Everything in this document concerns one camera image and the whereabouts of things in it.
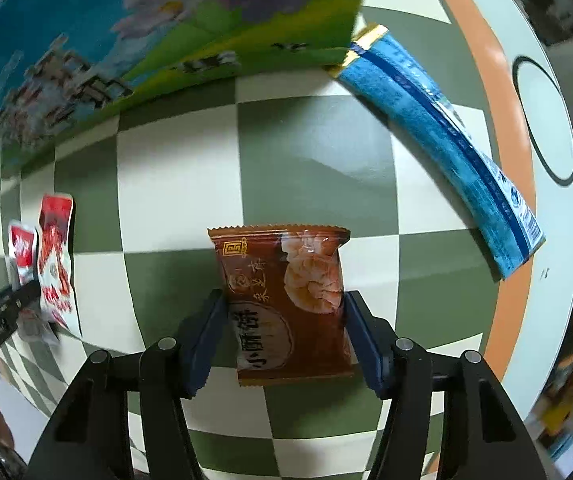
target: gold packaging seal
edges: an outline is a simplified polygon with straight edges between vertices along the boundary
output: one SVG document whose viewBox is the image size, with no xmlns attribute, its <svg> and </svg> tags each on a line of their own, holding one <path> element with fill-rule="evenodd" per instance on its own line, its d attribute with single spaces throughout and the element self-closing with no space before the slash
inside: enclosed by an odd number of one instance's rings
<svg viewBox="0 0 573 480">
<path fill-rule="evenodd" d="M 387 32 L 389 32 L 389 29 L 384 25 L 379 25 L 378 23 L 369 23 L 365 28 L 353 36 L 351 41 L 362 47 L 364 50 L 369 50 L 372 45 L 381 37 L 383 37 Z M 340 73 L 356 59 L 358 59 L 358 57 L 358 54 L 356 54 L 353 50 L 350 50 L 347 52 L 347 55 L 341 65 L 333 65 L 327 69 L 327 72 L 329 72 L 329 75 L 332 78 L 337 79 Z"/>
</svg>

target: blue wrapper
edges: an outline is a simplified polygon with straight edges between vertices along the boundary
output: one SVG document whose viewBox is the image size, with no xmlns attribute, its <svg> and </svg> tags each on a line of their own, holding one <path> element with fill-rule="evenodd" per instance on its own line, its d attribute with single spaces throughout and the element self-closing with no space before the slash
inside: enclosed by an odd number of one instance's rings
<svg viewBox="0 0 573 480">
<path fill-rule="evenodd" d="M 460 117 L 419 63 L 387 30 L 356 40 L 339 81 L 400 123 L 435 161 L 470 209 L 503 278 L 545 241 L 531 209 L 502 170 L 474 147 Z"/>
</svg>

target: small snack packet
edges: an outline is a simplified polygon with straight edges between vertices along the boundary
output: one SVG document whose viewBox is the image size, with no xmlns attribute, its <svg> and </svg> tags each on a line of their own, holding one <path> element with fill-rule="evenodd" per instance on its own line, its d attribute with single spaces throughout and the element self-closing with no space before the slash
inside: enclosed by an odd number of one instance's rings
<svg viewBox="0 0 573 480">
<path fill-rule="evenodd" d="M 38 259 L 41 287 L 40 305 L 49 320 L 73 335 L 82 337 L 80 318 L 71 286 L 69 228 L 73 218 L 73 197 L 66 194 L 44 195 L 40 211 L 42 247 Z"/>
<path fill-rule="evenodd" d="M 340 227 L 209 229 L 238 338 L 238 380 L 266 385 L 351 375 Z"/>
<path fill-rule="evenodd" d="M 34 265 L 38 258 L 38 232 L 33 227 L 17 220 L 9 222 L 9 274 L 13 286 L 21 286 L 34 278 Z M 58 340 L 51 327 L 41 317 L 36 301 L 20 310 L 18 335 L 22 341 L 45 341 L 57 345 Z"/>
</svg>

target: red and white wrapper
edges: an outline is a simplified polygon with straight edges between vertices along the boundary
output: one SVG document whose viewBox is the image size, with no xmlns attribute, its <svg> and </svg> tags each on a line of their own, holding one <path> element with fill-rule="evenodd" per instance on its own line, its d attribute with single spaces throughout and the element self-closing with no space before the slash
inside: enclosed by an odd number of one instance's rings
<svg viewBox="0 0 573 480">
<path fill-rule="evenodd" d="M 40 305 L 49 320 L 82 337 L 71 286 L 71 256 L 68 249 L 71 218 L 73 198 L 70 195 L 44 195 L 40 211 L 42 246 L 38 257 Z"/>
<path fill-rule="evenodd" d="M 14 286 L 34 279 L 34 265 L 38 258 L 38 232 L 17 220 L 9 222 L 10 280 Z M 29 305 L 18 315 L 18 335 L 26 342 L 45 341 L 57 345 L 58 340 L 48 323 L 42 319 L 39 303 Z"/>
</svg>

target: checkered floor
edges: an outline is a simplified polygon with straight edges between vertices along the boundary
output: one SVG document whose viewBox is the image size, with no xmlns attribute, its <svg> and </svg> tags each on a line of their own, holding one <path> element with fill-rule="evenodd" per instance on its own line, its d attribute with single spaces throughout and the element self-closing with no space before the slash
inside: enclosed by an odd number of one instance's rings
<svg viewBox="0 0 573 480">
<path fill-rule="evenodd" d="M 480 76 L 444 1 L 364 0 L 362 14 L 417 57 L 498 161 Z M 14 336 L 0 349 L 4 375 L 47 415 L 95 348 L 141 351 L 220 286 L 208 227 L 345 226 L 345 285 L 376 316 L 427 349 L 486 345 L 498 282 L 470 215 L 406 132 L 322 70 L 164 96 L 57 146 L 20 178 L 0 177 L 0 288 L 9 220 L 36 223 L 42 195 L 54 191 L 76 201 L 84 341 L 62 334 L 51 351 Z M 183 402 L 208 478 L 365 476 L 389 405 L 357 366 L 353 378 L 240 388 L 235 349 L 227 333 L 207 385 Z M 134 463 L 146 470 L 137 395 L 129 401 Z M 442 411 L 436 394 L 427 463 Z"/>
</svg>

